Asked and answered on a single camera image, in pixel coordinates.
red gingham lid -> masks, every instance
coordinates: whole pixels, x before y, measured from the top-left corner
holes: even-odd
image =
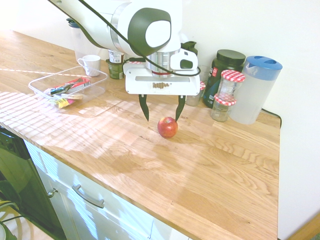
[[[206,88],[206,85],[203,81],[200,81],[200,91],[205,89]]]
[[[214,95],[214,100],[216,100],[219,104],[222,104],[222,105],[225,105],[225,106],[232,106],[232,105],[235,105],[237,100],[236,99],[233,99],[232,101],[225,101],[225,100],[222,100],[218,97],[218,95]]]
[[[242,83],[246,78],[241,72],[229,69],[222,71],[221,77],[235,83]]]

red apple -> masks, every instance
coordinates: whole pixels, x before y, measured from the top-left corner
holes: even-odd
[[[166,116],[158,122],[158,132],[165,139],[170,139],[176,135],[178,123],[172,117]]]

black appliance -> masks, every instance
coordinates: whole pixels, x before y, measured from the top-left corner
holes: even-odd
[[[0,180],[9,181],[21,197],[21,214],[29,215],[55,238],[66,236],[22,138],[0,126]]]

jar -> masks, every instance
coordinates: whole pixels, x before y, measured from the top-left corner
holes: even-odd
[[[234,99],[245,79],[245,75],[239,71],[229,69],[222,71],[219,89],[217,92],[218,97],[225,101]]]
[[[235,105],[237,102],[237,100],[235,99],[230,100],[231,101],[224,101],[220,99],[217,94],[214,95],[211,118],[216,120],[217,122],[227,121],[233,105]]]
[[[109,61],[113,64],[122,64],[124,62],[125,54],[120,51],[109,49]]]
[[[107,59],[106,62],[108,63],[110,78],[112,79],[124,78],[124,71],[121,63],[113,63],[113,62],[110,62],[109,59]]]
[[[218,92],[221,72],[226,69],[241,72],[244,67],[246,56],[240,52],[221,49],[216,53],[216,58],[212,61],[210,77],[206,84],[203,102],[209,108],[213,107],[214,96]]]
[[[196,96],[186,96],[185,104],[195,107],[198,105],[202,95],[204,94],[206,85],[203,81],[200,82],[200,92]]]

jar lid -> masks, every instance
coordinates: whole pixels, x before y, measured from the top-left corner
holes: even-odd
[[[203,81],[200,81],[200,91],[206,88],[206,84]]]
[[[216,100],[219,104],[225,105],[225,106],[232,106],[235,105],[237,100],[233,98],[232,101],[225,101],[218,97],[218,95],[214,95],[214,100]]]
[[[218,50],[216,52],[216,58],[219,61],[222,61],[230,65],[241,65],[246,60],[246,56],[243,55],[241,52],[228,50],[228,49]]]
[[[235,83],[242,83],[246,79],[245,75],[243,75],[241,72],[229,69],[222,71],[221,77]]]

